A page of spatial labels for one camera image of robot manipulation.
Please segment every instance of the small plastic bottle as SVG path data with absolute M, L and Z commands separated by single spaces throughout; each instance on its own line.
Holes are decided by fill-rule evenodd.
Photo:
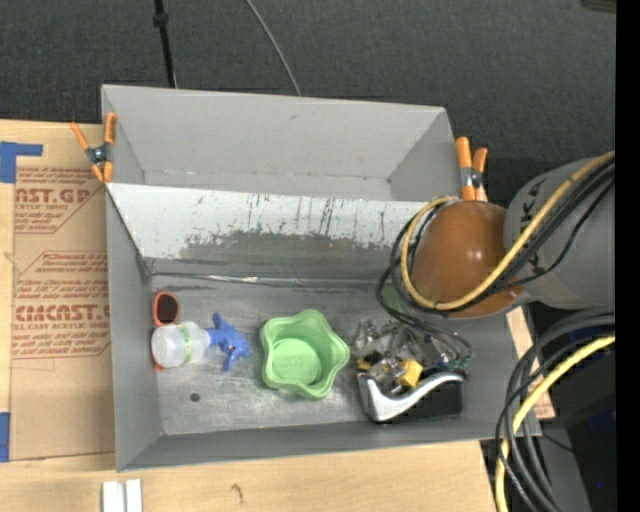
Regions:
M 200 361 L 209 344 L 209 333 L 191 321 L 163 325 L 151 336 L 153 358 L 163 368 Z

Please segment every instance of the cardboard sheet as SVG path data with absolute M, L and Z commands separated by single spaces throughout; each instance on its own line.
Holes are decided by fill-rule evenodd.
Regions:
M 0 414 L 9 410 L 11 388 L 11 315 L 13 314 L 14 186 L 0 183 Z
M 2 121 L 0 138 L 44 145 L 15 184 L 10 459 L 111 451 L 104 187 L 68 123 Z

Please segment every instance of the blue spray nozzle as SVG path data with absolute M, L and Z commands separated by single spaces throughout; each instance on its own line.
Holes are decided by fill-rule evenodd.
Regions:
M 209 346 L 218 345 L 227 354 L 223 371 L 228 371 L 231 365 L 240 357 L 251 357 L 251 346 L 247 339 L 220 313 L 213 315 L 213 328 L 206 329 L 209 334 Z

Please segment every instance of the yellow cable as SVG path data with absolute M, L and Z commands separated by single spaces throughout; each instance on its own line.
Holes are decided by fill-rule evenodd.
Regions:
M 531 391 L 531 394 L 527 396 L 520 408 L 516 412 L 512 421 L 512 428 L 514 432 L 517 432 L 522 424 L 522 421 L 527 416 L 529 411 L 533 408 L 533 405 L 536 403 L 538 398 L 545 393 L 560 377 L 562 377 L 567 371 L 569 371 L 573 366 L 575 366 L 580 361 L 586 359 L 591 354 L 600 350 L 608 345 L 611 345 L 616 341 L 616 337 L 607 336 L 598 338 L 589 345 L 582 347 L 580 350 L 576 351 L 573 355 L 565 359 L 562 363 L 556 366 L 534 389 Z M 500 446 L 500 450 L 504 455 L 505 459 L 509 457 L 509 443 L 506 439 L 502 441 Z M 498 505 L 498 512 L 508 512 L 509 508 L 507 507 L 507 500 L 504 493 L 504 476 L 505 476 L 505 467 L 502 463 L 501 459 L 498 459 L 498 463 L 496 465 L 496 481 L 495 481 L 495 494 L 496 494 L 496 503 Z
M 542 206 L 540 211 L 538 211 L 538 213 L 533 218 L 533 220 L 529 223 L 529 225 L 525 228 L 525 230 L 520 234 L 520 236 L 515 241 L 511 249 L 509 249 L 507 254 L 505 254 L 504 258 L 502 258 L 502 260 L 496 266 L 493 272 L 491 272 L 491 274 L 489 274 L 487 278 L 484 281 L 482 281 L 482 283 L 480 283 L 480 285 L 478 285 L 474 290 L 470 291 L 465 296 L 451 302 L 437 303 L 433 300 L 423 297 L 420 294 L 420 292 L 413 286 L 413 283 L 411 283 L 411 277 L 409 276 L 409 268 L 407 263 L 407 256 L 409 254 L 409 243 L 413 236 L 413 232 L 415 231 L 418 223 L 420 222 L 420 219 L 426 212 L 433 209 L 435 206 L 438 206 L 446 201 L 450 201 L 452 198 L 451 197 L 439 198 L 427 204 L 418 212 L 418 214 L 413 219 L 413 222 L 411 222 L 411 224 L 409 225 L 407 233 L 404 236 L 404 240 L 402 241 L 402 250 L 400 252 L 400 270 L 402 273 L 402 281 L 407 291 L 409 292 L 409 295 L 411 295 L 411 298 L 417 304 L 419 304 L 424 308 L 438 309 L 441 311 L 455 309 L 455 308 L 464 306 L 468 302 L 471 302 L 478 295 L 480 295 L 487 288 L 489 288 L 489 286 L 491 286 L 494 283 L 494 281 L 498 279 L 498 277 L 500 277 L 500 274 L 502 274 L 505 268 L 507 268 L 507 265 L 509 265 L 509 263 L 511 263 L 511 261 L 516 257 L 518 251 L 524 246 L 524 244 L 527 243 L 529 238 L 531 238 L 531 235 L 533 234 L 534 230 L 542 222 L 544 217 L 549 213 L 551 208 L 553 208 L 553 206 L 566 193 L 566 191 L 573 184 L 573 182 L 579 180 L 585 174 L 588 174 L 598 166 L 606 163 L 608 160 L 613 158 L 613 156 L 615 156 L 615 151 L 610 151 L 608 153 L 605 153 L 604 155 L 594 160 L 591 160 L 588 164 L 581 167 L 575 173 L 573 173 L 569 178 L 567 178 L 545 202 L 545 204 Z

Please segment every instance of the gray bin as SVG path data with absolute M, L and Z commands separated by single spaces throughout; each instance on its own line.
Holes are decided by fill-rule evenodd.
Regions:
M 517 360 L 503 314 L 455 321 L 476 351 L 456 418 L 372 423 L 353 362 L 317 402 L 261 379 L 272 317 L 317 309 L 345 341 L 361 318 L 388 320 L 374 287 L 393 241 L 425 202 L 459 193 L 444 109 L 122 86 L 103 87 L 102 108 L 118 116 L 106 212 L 118 470 L 493 435 Z M 210 327 L 219 311 L 252 358 L 223 373 L 212 348 L 155 371 L 158 290 L 178 296 L 181 320 Z

